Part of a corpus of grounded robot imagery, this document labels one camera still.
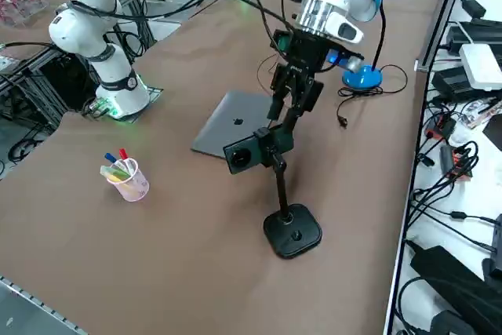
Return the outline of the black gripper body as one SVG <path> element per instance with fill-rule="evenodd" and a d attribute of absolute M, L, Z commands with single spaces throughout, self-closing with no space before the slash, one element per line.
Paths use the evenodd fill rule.
<path fill-rule="evenodd" d="M 273 34 L 274 48 L 282 53 L 285 60 L 299 69 L 306 69 L 315 75 L 326 72 L 324 68 L 333 42 L 327 38 L 306 31 L 283 31 L 276 29 Z"/>

